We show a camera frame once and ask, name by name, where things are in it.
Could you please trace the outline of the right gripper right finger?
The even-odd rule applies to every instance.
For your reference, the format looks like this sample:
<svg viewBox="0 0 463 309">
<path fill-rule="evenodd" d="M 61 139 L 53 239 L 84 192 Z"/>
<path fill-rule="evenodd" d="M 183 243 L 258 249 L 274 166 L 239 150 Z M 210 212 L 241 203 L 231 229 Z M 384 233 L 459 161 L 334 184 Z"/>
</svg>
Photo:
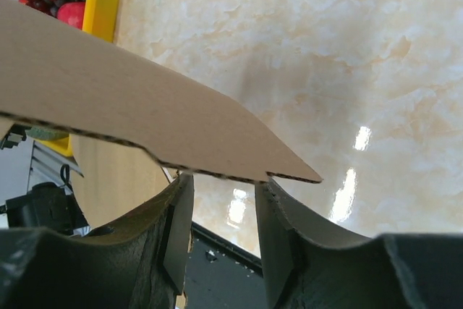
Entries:
<svg viewBox="0 0 463 309">
<path fill-rule="evenodd" d="M 276 182 L 255 186 L 270 308 L 460 308 L 460 234 L 349 231 Z"/>
</svg>

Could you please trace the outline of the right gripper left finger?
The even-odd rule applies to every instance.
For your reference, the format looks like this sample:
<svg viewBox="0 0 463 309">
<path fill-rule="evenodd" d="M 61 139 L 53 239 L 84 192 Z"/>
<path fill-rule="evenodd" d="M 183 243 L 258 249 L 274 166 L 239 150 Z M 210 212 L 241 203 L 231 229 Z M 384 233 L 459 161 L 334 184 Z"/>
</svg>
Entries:
<svg viewBox="0 0 463 309">
<path fill-rule="evenodd" d="M 173 308 L 183 293 L 194 180 L 180 174 L 154 198 L 83 237 L 1 231 L 3 308 Z"/>
</svg>

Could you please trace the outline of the brown cardboard box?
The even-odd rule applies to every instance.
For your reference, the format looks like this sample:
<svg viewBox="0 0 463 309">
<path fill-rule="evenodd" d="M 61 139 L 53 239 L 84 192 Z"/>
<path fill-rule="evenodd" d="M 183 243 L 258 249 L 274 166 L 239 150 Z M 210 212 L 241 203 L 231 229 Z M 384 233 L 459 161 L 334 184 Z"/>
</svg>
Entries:
<svg viewBox="0 0 463 309">
<path fill-rule="evenodd" d="M 62 130 L 235 186 L 322 177 L 252 112 L 168 67 L 1 0 L 1 131 Z"/>
</svg>

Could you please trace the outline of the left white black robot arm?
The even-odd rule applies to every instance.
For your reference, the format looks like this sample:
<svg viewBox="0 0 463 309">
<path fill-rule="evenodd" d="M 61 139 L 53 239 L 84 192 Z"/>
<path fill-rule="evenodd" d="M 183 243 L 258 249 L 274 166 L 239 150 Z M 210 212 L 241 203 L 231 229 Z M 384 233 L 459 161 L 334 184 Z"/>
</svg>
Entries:
<svg viewBox="0 0 463 309">
<path fill-rule="evenodd" d="M 70 173 L 70 166 L 64 164 L 60 168 L 61 185 L 43 182 L 34 185 L 26 195 L 8 199 L 1 205 L 8 226 L 47 227 L 68 236 L 78 229 L 87 229 L 89 224 L 74 194 L 66 193 L 72 189 Z"/>
</svg>

